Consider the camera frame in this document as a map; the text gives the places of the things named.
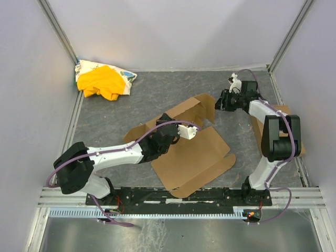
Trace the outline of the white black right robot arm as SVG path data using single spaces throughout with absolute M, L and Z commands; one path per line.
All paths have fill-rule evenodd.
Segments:
M 257 91 L 258 82 L 243 81 L 239 93 L 224 89 L 215 103 L 216 110 L 244 110 L 263 123 L 261 159 L 239 190 L 231 190 L 244 204 L 259 204 L 270 192 L 270 182 L 279 170 L 301 154 L 301 123 L 298 115 L 276 109 Z

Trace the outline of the brown cardboard box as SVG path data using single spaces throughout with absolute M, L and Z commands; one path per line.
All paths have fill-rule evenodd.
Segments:
M 166 114 L 201 128 L 191 140 L 180 138 L 166 154 L 151 162 L 165 188 L 174 197 L 186 198 L 232 168 L 236 156 L 213 127 L 203 127 L 204 119 L 215 122 L 215 98 L 211 95 L 193 96 Z

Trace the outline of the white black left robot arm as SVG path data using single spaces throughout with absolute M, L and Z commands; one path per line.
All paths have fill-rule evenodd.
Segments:
M 76 142 L 54 162 L 57 186 L 65 195 L 82 191 L 98 199 L 113 197 L 115 192 L 111 181 L 95 175 L 95 172 L 158 159 L 178 142 L 182 127 L 181 123 L 163 114 L 145 137 L 124 145 L 89 148 L 83 142 Z

